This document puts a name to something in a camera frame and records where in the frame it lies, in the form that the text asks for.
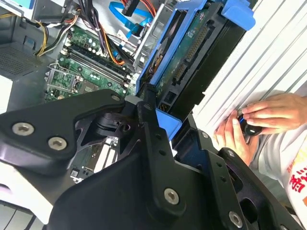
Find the finger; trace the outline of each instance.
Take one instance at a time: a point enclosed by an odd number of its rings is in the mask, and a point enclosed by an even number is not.
[[[234,141],[237,150],[244,150],[246,143],[242,134],[242,130],[237,119],[232,120],[234,129]]]
[[[246,122],[252,126],[286,129],[289,126],[290,120],[286,118],[266,118],[266,119],[255,118],[255,119],[247,119]]]
[[[289,93],[281,93],[281,94],[273,95],[273,96],[266,98],[265,100],[266,101],[278,101],[280,99],[283,99],[285,95],[289,95]]]
[[[226,125],[226,121],[223,121],[215,133],[216,140],[220,148],[225,147],[225,125]]]
[[[262,135],[269,135],[269,134],[276,134],[276,133],[283,133],[285,129],[281,128],[264,128],[261,132]]]
[[[254,153],[257,149],[258,141],[259,141],[259,136],[250,137],[250,139],[249,139],[248,148],[249,148],[249,152],[252,156],[254,155]]]
[[[292,114],[289,112],[289,110],[286,110],[283,107],[266,108],[253,113],[244,114],[243,118],[245,120],[250,118],[292,118]]]
[[[232,115],[228,118],[225,125],[225,143],[228,148],[235,149],[235,140],[234,140],[234,130],[232,125],[232,120],[235,119]]]
[[[284,107],[284,102],[283,101],[262,101],[262,102],[257,102],[252,105],[248,105],[246,108],[242,109],[243,114],[249,114],[253,113],[256,111],[259,111],[261,109],[266,109],[266,108],[277,108],[277,107]]]

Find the blue plastic bracket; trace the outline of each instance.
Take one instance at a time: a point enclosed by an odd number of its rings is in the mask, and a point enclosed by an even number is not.
[[[247,0],[227,0],[222,15],[248,31],[256,24],[253,18],[254,12],[249,8],[249,5]]]
[[[168,63],[170,62],[172,56],[174,55],[177,47],[179,46],[184,34],[186,33],[186,31],[188,30],[191,22],[194,19],[194,16],[196,14],[197,11],[201,10],[204,5],[206,4],[207,0],[191,0],[191,1],[186,1],[186,2],[179,2],[177,3],[177,5],[175,6],[175,9],[170,17],[170,19],[168,20],[165,29],[156,45],[156,47],[153,49],[150,57],[149,57],[149,61],[146,63],[145,68],[143,69],[142,73],[140,74],[140,77],[138,78],[137,82],[136,82],[136,92],[138,92],[140,90],[140,81],[142,76],[144,75],[145,71],[148,68],[149,62],[150,60],[154,57],[155,55],[155,51],[158,49],[162,38],[164,37],[167,28],[169,27],[172,19],[175,16],[176,11],[188,11],[183,22],[181,23],[180,28],[178,29],[173,42],[171,43],[168,51],[166,52],[160,66],[158,67],[156,73],[153,75],[150,84],[152,85],[156,85],[158,83],[158,81],[160,80],[162,74],[164,73],[164,70],[166,69]]]
[[[160,109],[156,109],[155,112],[157,114],[159,127],[165,129],[168,140],[171,141],[180,129],[182,122],[172,115],[161,111]]]

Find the ram slot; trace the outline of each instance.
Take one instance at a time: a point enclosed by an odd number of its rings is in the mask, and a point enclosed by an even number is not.
[[[73,47],[68,47],[68,51],[70,54],[70,59],[77,62],[80,65],[83,65],[87,68],[92,69],[94,72],[101,74],[102,76],[109,78],[115,81],[118,84],[122,84],[125,80],[125,76],[122,76],[116,73],[114,70],[90,59],[86,55],[78,52],[77,50],[73,49]]]

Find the orange wire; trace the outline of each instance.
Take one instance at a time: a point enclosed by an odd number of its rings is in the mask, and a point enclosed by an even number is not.
[[[156,11],[155,11],[154,5],[150,2],[150,0],[146,0],[146,1],[149,3],[149,5],[151,6],[151,8],[153,9],[154,15],[156,15]]]
[[[155,14],[152,12],[152,10],[150,9],[150,7],[149,7],[143,0],[141,0],[141,2],[146,6],[146,8],[149,10],[150,14],[154,17]]]
[[[110,46],[109,46],[109,42],[107,41],[106,33],[105,33],[104,29],[102,28],[102,25],[101,25],[101,24],[100,24],[100,29],[102,30],[103,36],[104,36],[104,38],[105,38],[106,47],[107,47],[107,50],[108,50],[108,52],[109,52],[109,55],[110,55],[111,59],[112,59],[116,64],[118,64],[118,65],[123,65],[123,64],[125,64],[124,61],[118,62],[118,61],[113,57],[111,48],[110,48]]]

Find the red wire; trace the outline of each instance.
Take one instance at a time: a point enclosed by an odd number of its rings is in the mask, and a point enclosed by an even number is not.
[[[147,2],[147,4],[152,8],[154,15],[156,15],[155,8],[154,8],[153,4],[150,2],[150,0],[145,0],[145,2]]]
[[[149,10],[149,12],[151,13],[151,15],[154,17],[155,16],[155,13],[151,10],[151,7],[150,6],[148,6],[147,4],[146,4],[146,2],[144,2],[143,0],[141,0],[141,2],[146,6],[146,8]]]

